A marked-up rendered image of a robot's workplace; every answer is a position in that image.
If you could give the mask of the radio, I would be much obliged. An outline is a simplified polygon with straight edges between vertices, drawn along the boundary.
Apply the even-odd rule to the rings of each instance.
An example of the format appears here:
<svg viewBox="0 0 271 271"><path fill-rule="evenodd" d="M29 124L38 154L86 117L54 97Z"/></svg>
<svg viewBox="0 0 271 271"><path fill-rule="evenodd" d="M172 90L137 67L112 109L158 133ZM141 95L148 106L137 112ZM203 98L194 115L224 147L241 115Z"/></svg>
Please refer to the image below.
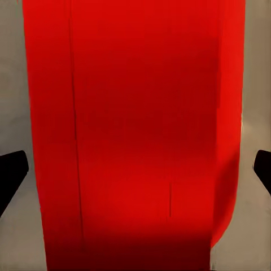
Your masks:
<svg viewBox="0 0 271 271"><path fill-rule="evenodd" d="M209 271L233 216L246 0L23 0L47 271Z"/></svg>

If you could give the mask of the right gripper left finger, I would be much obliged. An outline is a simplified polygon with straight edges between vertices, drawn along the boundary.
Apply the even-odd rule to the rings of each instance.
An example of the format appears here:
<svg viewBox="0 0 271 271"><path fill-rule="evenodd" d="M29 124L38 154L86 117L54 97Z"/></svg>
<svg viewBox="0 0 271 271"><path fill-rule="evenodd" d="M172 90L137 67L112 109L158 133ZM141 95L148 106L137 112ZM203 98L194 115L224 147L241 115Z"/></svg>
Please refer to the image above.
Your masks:
<svg viewBox="0 0 271 271"><path fill-rule="evenodd" d="M29 172L23 150L0 156L0 217Z"/></svg>

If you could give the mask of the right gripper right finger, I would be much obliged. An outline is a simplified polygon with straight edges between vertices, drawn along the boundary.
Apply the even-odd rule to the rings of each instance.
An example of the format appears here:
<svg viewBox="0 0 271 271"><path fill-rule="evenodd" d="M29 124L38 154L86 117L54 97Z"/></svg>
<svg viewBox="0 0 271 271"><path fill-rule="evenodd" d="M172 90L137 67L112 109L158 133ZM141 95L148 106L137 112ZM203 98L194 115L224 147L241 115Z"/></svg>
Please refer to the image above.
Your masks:
<svg viewBox="0 0 271 271"><path fill-rule="evenodd" d="M271 152L258 151L253 169L271 194Z"/></svg>

